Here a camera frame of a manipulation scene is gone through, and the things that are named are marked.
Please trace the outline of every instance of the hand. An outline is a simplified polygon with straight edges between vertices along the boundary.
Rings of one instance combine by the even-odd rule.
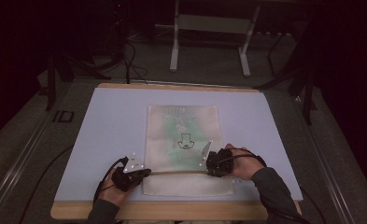
[[[115,171],[116,169],[110,171],[110,174],[108,175],[102,187],[103,190],[99,193],[98,199],[103,199],[115,204],[118,207],[121,207],[131,192],[134,191],[134,188],[128,190],[127,192],[116,188],[113,181],[111,180],[111,176]]]
[[[247,148],[236,149],[233,145],[227,144],[224,149],[229,149],[233,156],[252,154]],[[264,166],[255,158],[252,157],[240,157],[233,160],[234,168],[230,173],[232,176],[239,177],[244,180],[250,180],[252,176],[258,172]]]

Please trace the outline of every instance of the dark background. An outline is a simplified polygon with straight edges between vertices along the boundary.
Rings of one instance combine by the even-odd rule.
[[[39,91],[36,76],[46,69],[51,49],[69,51],[86,61],[91,61],[92,49],[102,51],[99,43],[105,37],[93,34],[108,32],[107,4],[78,3],[0,1],[0,129]],[[173,7],[173,1],[134,0],[131,23],[151,38],[152,24],[172,24]],[[190,4],[187,9],[203,10]],[[279,29],[281,15],[290,15],[284,7],[269,7],[261,13],[256,29],[263,31]],[[338,1],[320,10],[297,55],[296,63],[315,63],[316,85],[367,178],[367,2]]]

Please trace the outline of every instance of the sleeve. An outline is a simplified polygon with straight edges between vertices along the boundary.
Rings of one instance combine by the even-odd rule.
[[[273,168],[260,169],[252,176],[252,181],[267,209],[267,223],[305,223],[297,212],[288,187]]]
[[[85,224],[112,224],[120,208],[108,201],[98,199],[88,215]]]

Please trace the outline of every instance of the person's left hand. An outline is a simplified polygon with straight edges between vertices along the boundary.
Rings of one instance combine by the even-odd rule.
[[[116,206],[121,207],[128,196],[131,194],[131,192],[134,191],[134,188],[129,189],[127,192],[116,188],[113,181],[111,180],[111,176],[115,171],[116,169],[110,171],[110,174],[108,175],[107,179],[104,182],[104,185],[102,186],[103,190],[99,193],[98,199],[111,202]]]

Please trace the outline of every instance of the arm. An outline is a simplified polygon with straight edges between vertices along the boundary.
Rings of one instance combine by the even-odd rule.
[[[231,150],[233,156],[251,154],[246,148],[234,149],[231,144],[228,144],[225,149]],[[267,223],[300,223],[289,219],[301,216],[291,199],[288,187],[273,168],[264,167],[255,158],[240,157],[234,159],[231,175],[254,182],[259,191],[261,203],[269,214]]]
[[[134,190],[130,189],[127,192],[123,192],[120,189],[114,187],[113,181],[110,178],[114,171],[115,169],[110,172],[108,178],[105,180],[103,185],[104,190],[99,193],[99,197],[95,201],[95,204],[88,215],[88,219],[85,222],[86,224],[114,223],[114,219],[120,208]]]

